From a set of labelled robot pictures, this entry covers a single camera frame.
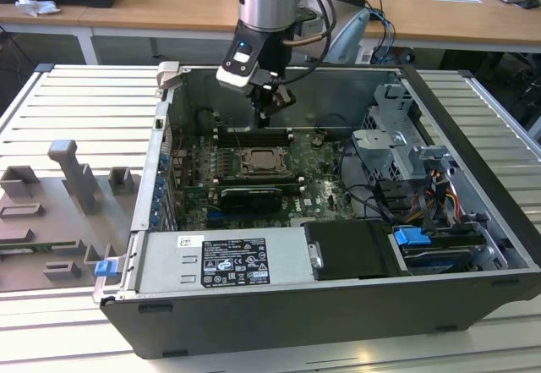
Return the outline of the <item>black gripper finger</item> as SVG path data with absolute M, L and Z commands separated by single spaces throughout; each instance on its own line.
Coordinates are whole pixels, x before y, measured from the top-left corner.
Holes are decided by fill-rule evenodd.
M 252 89 L 252 106 L 254 109 L 254 126 L 263 129 L 270 123 L 265 109 L 272 103 L 272 92 L 263 87 Z
M 296 101 L 295 95 L 285 85 L 278 85 L 272 90 L 271 105 L 274 109 L 284 109 Z

